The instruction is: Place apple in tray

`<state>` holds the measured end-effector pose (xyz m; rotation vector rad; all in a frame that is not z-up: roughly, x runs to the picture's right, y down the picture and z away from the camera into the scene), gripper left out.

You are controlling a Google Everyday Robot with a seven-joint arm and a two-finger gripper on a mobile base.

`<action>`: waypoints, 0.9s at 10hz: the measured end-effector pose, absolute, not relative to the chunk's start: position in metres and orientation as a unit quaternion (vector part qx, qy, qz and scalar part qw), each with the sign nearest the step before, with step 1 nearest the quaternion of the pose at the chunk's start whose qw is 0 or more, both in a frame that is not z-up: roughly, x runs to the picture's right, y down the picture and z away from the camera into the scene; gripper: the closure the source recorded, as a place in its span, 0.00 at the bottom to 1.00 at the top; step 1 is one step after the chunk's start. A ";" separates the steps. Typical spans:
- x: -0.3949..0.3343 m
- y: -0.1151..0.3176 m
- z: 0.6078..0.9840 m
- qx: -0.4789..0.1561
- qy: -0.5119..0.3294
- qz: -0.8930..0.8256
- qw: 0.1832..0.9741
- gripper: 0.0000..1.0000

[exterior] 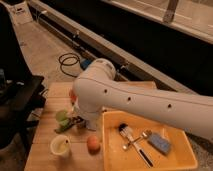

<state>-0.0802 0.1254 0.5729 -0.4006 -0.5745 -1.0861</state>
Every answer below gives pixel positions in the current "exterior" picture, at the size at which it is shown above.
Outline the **white wrapped gripper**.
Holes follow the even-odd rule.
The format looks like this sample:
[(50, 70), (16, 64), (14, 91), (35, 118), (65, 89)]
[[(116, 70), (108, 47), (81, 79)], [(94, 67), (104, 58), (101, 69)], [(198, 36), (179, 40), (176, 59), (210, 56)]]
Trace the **white wrapped gripper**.
[(101, 114), (99, 112), (83, 112), (81, 117), (86, 121), (86, 128), (91, 131), (97, 131), (100, 127)]

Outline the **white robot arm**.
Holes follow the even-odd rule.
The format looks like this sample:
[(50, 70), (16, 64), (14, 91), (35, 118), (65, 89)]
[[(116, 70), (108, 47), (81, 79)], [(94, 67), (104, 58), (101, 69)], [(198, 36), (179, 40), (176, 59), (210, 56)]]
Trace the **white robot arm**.
[(73, 82), (79, 114), (93, 124), (103, 107), (136, 114), (213, 142), (213, 97), (117, 82), (113, 64), (94, 60)]

